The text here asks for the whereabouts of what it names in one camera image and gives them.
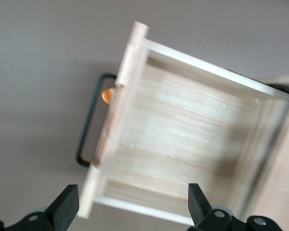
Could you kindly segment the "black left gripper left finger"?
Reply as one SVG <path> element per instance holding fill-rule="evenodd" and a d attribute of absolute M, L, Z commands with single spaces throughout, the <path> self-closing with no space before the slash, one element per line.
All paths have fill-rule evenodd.
<path fill-rule="evenodd" d="M 79 190 L 68 185 L 43 212 L 26 215 L 6 231 L 66 231 L 79 210 Z"/>

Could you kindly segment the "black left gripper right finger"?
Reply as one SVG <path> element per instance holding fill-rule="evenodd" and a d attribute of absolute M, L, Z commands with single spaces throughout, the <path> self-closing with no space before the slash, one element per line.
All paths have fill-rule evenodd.
<path fill-rule="evenodd" d="M 189 231 L 229 231 L 231 217 L 221 208 L 213 208 L 197 183 L 188 185 L 188 210 L 194 223 Z"/>

